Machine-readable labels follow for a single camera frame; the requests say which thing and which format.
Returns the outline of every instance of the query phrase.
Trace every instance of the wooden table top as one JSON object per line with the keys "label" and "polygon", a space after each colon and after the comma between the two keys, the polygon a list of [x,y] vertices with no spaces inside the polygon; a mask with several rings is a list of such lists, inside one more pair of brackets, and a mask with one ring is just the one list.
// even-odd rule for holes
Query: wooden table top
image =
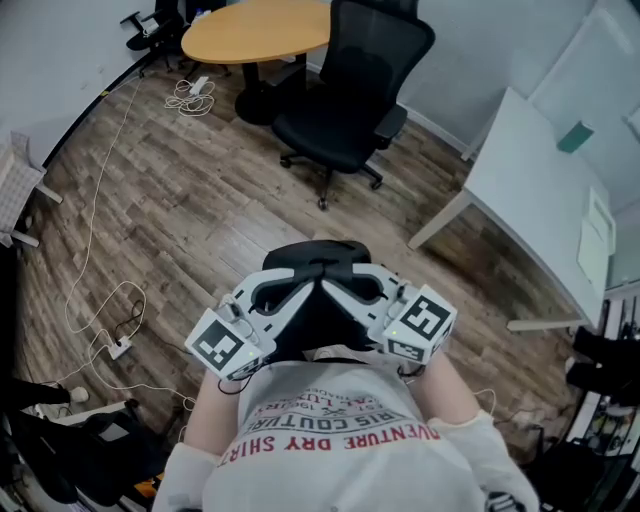
{"label": "wooden table top", "polygon": [[249,0],[212,12],[182,38],[184,53],[212,64],[243,64],[307,53],[329,42],[329,4]]}

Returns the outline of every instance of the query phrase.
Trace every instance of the chair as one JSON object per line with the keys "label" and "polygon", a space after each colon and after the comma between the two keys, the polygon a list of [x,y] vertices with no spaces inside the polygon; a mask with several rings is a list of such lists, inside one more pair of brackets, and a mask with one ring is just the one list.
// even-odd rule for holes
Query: chair
{"label": "chair", "polygon": [[[158,57],[164,57],[167,71],[172,71],[169,65],[169,45],[173,40],[180,40],[185,32],[184,20],[178,12],[178,0],[156,0],[156,10],[145,18],[138,19],[140,11],[136,11],[123,19],[120,24],[132,23],[138,33],[127,41],[127,48],[134,52],[150,50],[145,64],[140,68],[140,76],[144,76],[144,70]],[[145,34],[142,22],[153,19],[158,28],[149,34]]]}
{"label": "chair", "polygon": [[389,10],[397,10],[414,18],[418,16],[420,0],[376,0],[377,5],[386,6]]}
{"label": "chair", "polygon": [[78,490],[110,507],[122,496],[143,502],[134,485],[164,471],[169,451],[127,403],[126,411],[100,413],[65,426],[8,410],[11,440],[45,493],[60,503],[78,501]]}
{"label": "chair", "polygon": [[[376,149],[389,147],[402,128],[407,112],[396,96],[435,41],[431,27],[389,3],[332,2],[329,48],[320,72],[324,84],[290,98],[273,124],[276,136],[294,150],[281,156],[283,167],[301,156],[326,167],[321,210],[327,208],[334,171],[363,170],[374,178],[371,188],[382,185],[382,176],[366,161]],[[285,66],[268,83],[281,87],[304,70],[302,63]]]}

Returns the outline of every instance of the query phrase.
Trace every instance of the white desk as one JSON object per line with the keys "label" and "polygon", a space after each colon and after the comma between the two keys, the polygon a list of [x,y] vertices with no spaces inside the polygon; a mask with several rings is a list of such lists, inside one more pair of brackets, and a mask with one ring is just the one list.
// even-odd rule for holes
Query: white desk
{"label": "white desk", "polygon": [[509,88],[462,190],[409,247],[422,245],[474,204],[533,258],[576,310],[572,318],[512,320],[507,327],[596,326],[604,289],[594,289],[577,260],[590,187],[608,204],[593,170],[577,154],[558,151],[549,121]]}

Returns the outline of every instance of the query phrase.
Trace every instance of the white wall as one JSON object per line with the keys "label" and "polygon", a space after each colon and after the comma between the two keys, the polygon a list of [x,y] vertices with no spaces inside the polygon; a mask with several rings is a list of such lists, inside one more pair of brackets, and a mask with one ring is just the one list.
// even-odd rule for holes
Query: white wall
{"label": "white wall", "polygon": [[625,122],[640,106],[640,16],[627,0],[602,6],[534,104],[558,137],[580,120],[594,128],[579,153],[599,174],[619,217],[640,200],[640,141]]}
{"label": "white wall", "polygon": [[618,230],[616,253],[609,265],[608,288],[640,280],[640,223]]}
{"label": "white wall", "polygon": [[0,140],[31,136],[42,163],[82,111],[141,57],[120,20],[150,14],[154,0],[0,2]]}
{"label": "white wall", "polygon": [[436,33],[400,101],[471,142],[510,85],[528,96],[575,33],[593,0],[421,0]]}
{"label": "white wall", "polygon": [[[427,128],[463,149],[507,86],[525,97],[536,90],[595,5],[420,0],[418,15],[433,27],[436,42],[398,99]],[[618,217],[640,200],[640,143],[624,122],[640,106],[640,16],[627,0],[600,0],[598,6],[610,15],[609,24],[599,20],[591,26],[535,105],[558,137],[579,120],[593,125],[595,134],[580,151],[610,191]],[[321,65],[323,58],[324,52],[316,52],[309,60]]]}

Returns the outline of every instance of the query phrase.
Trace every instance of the power adapter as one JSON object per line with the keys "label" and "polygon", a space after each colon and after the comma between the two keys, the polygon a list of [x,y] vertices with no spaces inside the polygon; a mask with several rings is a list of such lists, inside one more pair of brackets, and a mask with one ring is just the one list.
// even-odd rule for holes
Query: power adapter
{"label": "power adapter", "polygon": [[200,91],[202,90],[202,87],[208,81],[209,81],[208,76],[201,76],[200,78],[198,78],[196,80],[196,83],[191,86],[191,89],[189,89],[189,94],[191,96],[198,96],[198,94],[200,94]]}
{"label": "power adapter", "polygon": [[109,345],[109,354],[114,361],[131,348],[131,341],[127,336],[123,336],[118,343]]}

